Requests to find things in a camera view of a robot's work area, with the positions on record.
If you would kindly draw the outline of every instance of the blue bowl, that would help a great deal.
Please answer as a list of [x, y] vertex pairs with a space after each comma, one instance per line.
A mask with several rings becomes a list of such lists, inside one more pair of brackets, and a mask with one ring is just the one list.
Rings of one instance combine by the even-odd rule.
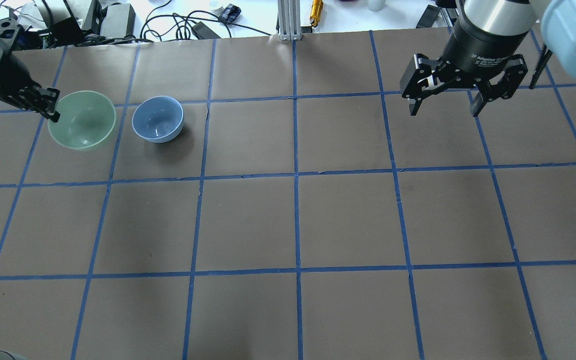
[[132, 129], [149, 142], [168, 142], [184, 127], [184, 109], [170, 96], [155, 96], [137, 107], [132, 116]]

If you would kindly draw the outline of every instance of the green bowl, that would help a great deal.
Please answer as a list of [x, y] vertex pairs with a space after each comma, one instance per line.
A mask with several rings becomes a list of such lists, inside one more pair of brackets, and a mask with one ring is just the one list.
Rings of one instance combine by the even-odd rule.
[[59, 121], [48, 121], [48, 132], [59, 145], [72, 150], [98, 148], [113, 133], [117, 124], [115, 105], [94, 91], [77, 91], [57, 102]]

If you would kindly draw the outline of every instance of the yellow screwdriver handle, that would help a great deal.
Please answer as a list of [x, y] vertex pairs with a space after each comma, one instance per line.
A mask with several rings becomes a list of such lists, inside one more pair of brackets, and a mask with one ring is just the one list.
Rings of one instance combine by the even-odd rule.
[[322, 9], [324, 9], [324, 0], [312, 0], [312, 10], [310, 10], [310, 25], [316, 28], [322, 19]]

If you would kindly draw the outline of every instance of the light blue cup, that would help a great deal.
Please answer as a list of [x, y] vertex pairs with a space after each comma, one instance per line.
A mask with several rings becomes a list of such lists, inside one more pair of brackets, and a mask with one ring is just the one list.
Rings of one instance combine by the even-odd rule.
[[170, 96], [155, 96], [144, 101], [132, 116], [132, 129], [149, 142], [168, 142], [184, 127], [184, 109]]

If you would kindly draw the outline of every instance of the metal post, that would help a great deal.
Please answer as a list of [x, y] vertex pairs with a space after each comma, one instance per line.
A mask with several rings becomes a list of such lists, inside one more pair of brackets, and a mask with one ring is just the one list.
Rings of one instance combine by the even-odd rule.
[[299, 0], [277, 0], [279, 14], [279, 39], [293, 41], [302, 39]]

